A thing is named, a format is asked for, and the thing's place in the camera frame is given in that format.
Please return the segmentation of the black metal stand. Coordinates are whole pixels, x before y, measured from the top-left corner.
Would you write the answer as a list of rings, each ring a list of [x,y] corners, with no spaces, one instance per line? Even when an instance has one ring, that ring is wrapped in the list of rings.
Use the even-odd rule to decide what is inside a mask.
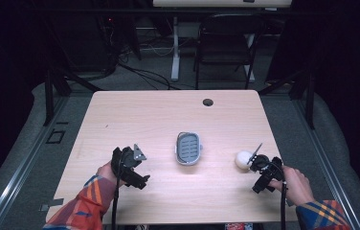
[[[305,98],[304,118],[309,127],[314,129],[313,109],[315,98],[315,76],[311,69],[303,69],[284,79],[276,80],[274,83],[261,89],[259,94],[261,96],[267,95],[290,81],[293,81],[293,86],[288,95],[291,100]]]
[[[82,79],[72,71],[68,71],[67,69],[61,67],[49,69],[44,81],[46,105],[46,118],[44,126],[47,126],[55,116],[54,90],[56,90],[62,97],[69,97],[72,93],[72,89],[68,85],[67,80],[75,81],[92,92],[101,91],[99,87]]]

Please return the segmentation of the red patterned item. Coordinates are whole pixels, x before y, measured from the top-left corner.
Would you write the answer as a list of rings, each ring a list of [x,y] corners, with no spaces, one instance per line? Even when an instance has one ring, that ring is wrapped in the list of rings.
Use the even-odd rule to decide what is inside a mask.
[[[254,230],[253,223],[226,223],[224,226],[224,230]]]

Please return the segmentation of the black folding chair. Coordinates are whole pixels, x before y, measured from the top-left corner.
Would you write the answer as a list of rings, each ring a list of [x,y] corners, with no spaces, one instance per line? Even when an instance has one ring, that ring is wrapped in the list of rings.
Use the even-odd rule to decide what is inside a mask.
[[[218,13],[206,17],[198,28],[193,70],[195,88],[199,88],[200,65],[249,66],[245,73],[248,88],[253,72],[258,39],[265,20],[254,14]]]

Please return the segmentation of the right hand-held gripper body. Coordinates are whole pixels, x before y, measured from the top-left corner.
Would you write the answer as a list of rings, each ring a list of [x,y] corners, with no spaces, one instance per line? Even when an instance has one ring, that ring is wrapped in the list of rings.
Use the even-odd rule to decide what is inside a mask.
[[[259,172],[259,179],[261,181],[270,182],[273,179],[278,181],[284,180],[281,159],[277,156],[269,159],[266,155],[259,154],[261,146],[262,144],[259,144],[253,155],[248,160],[250,170],[254,173]]]

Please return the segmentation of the person's right hand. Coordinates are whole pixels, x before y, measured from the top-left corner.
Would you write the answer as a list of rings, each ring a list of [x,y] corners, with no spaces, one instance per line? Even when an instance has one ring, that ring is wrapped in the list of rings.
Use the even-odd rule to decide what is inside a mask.
[[[286,182],[286,198],[296,206],[315,200],[308,178],[298,169],[282,167]]]

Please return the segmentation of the grey soap dish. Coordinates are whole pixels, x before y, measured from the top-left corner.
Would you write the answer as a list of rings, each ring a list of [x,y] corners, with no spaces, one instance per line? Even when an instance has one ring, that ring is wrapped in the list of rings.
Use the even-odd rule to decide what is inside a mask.
[[[195,132],[180,132],[176,139],[175,154],[179,164],[195,165],[201,156],[200,137]]]

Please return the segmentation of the white desk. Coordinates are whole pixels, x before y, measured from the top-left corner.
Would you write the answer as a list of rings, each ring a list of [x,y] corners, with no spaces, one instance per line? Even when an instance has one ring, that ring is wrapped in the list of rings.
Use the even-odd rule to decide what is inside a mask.
[[[293,0],[152,0],[153,7],[161,9],[287,9]],[[171,80],[179,80],[180,52],[178,16],[174,16],[173,22],[173,62],[171,68]]]

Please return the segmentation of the white round soap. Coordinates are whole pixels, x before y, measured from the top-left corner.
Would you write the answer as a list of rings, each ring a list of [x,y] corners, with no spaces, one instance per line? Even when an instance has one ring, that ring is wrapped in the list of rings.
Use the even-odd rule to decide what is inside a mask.
[[[253,157],[253,153],[250,151],[240,151],[236,155],[235,163],[236,165],[243,170],[248,170],[250,167],[251,158]]]

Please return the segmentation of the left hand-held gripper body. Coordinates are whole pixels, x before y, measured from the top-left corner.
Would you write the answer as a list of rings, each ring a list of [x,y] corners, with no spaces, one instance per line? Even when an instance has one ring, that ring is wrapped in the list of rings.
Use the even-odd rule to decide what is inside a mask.
[[[135,172],[134,169],[144,160],[146,160],[146,156],[137,144],[134,145],[134,149],[131,147],[115,148],[111,161],[112,171],[118,179],[124,181],[124,174]]]

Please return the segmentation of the grey tape strip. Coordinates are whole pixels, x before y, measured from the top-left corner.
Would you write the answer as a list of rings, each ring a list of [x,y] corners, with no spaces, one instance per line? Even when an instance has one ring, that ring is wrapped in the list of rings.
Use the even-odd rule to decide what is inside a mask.
[[[47,203],[43,203],[39,207],[39,212],[48,212],[51,207],[62,205],[63,201],[64,201],[63,198],[57,198],[57,199],[52,199]]]

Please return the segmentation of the person's left hand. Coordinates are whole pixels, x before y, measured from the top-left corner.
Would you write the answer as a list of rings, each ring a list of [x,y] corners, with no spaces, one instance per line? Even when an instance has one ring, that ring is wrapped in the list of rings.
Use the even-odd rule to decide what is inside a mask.
[[[119,180],[112,171],[111,162],[105,163],[103,166],[99,167],[96,173],[97,178],[101,182],[102,188],[120,188],[125,184],[124,181]]]

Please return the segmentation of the aluminium floor rail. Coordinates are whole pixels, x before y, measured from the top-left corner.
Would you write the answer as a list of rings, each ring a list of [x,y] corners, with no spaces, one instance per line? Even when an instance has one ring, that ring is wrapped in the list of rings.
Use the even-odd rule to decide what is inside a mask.
[[[0,230],[41,230],[48,212],[39,207],[55,199],[82,108],[73,98],[60,98],[55,117],[44,126],[44,103],[34,104],[0,168]]]
[[[304,106],[299,101],[293,101],[292,104],[295,107],[295,110],[300,114],[301,123],[303,124],[305,132],[309,136],[315,149],[315,157],[333,197],[342,205],[351,229],[360,230],[360,221],[354,213],[353,207],[349,202],[349,197],[344,191],[344,188],[342,187],[335,170],[332,168],[329,158],[326,155],[326,151],[321,143],[321,140],[319,139],[317,131],[312,129],[307,123],[304,115]]]

